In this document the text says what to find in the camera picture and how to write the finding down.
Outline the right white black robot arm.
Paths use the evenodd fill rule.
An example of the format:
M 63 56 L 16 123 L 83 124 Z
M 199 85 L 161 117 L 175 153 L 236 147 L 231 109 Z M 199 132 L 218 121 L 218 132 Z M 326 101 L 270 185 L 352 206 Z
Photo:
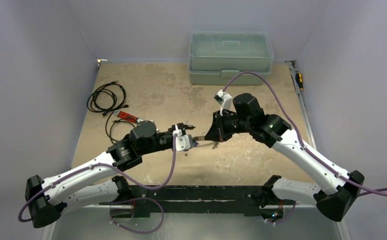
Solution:
M 295 163 L 313 183 L 271 176 L 261 193 L 251 194 L 261 207 L 278 200 L 292 200 L 317 207 L 328 219 L 340 222 L 360 194 L 365 177 L 358 170 L 348 171 L 328 160 L 300 137 L 298 132 L 276 114 L 266 114 L 256 97 L 242 93 L 232 97 L 219 90 L 213 97 L 220 109 L 204 139 L 226 142 L 234 134 L 248 133 L 252 138 Z

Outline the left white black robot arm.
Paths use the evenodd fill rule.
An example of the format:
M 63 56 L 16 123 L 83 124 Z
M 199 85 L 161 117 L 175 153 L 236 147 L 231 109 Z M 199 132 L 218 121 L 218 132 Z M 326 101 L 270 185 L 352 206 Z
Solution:
M 176 123 L 167 131 L 158 132 L 154 122 L 141 121 L 123 139 L 92 160 L 55 176 L 28 178 L 24 195 L 26 202 L 18 213 L 18 220 L 31 222 L 38 229 L 56 222 L 71 208 L 113 201 L 126 204 L 131 197 L 126 179 L 147 190 L 164 187 L 164 183 L 158 186 L 141 184 L 124 172 L 142 163 L 146 154 L 192 149 L 195 140 L 186 131 L 193 129 L 193 125 Z M 27 220 L 23 218 L 25 209 L 30 214 Z

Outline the keyring with keys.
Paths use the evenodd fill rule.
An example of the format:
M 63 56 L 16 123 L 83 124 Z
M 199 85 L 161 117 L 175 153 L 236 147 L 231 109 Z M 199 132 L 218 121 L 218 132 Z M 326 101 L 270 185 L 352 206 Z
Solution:
M 204 135 L 202 135 L 202 136 L 194 136 L 194 137 L 192 137 L 192 140 L 193 140 L 193 146 L 195 148 L 211 147 L 211 149 L 214 150 L 220 144 L 217 141 L 206 140 Z

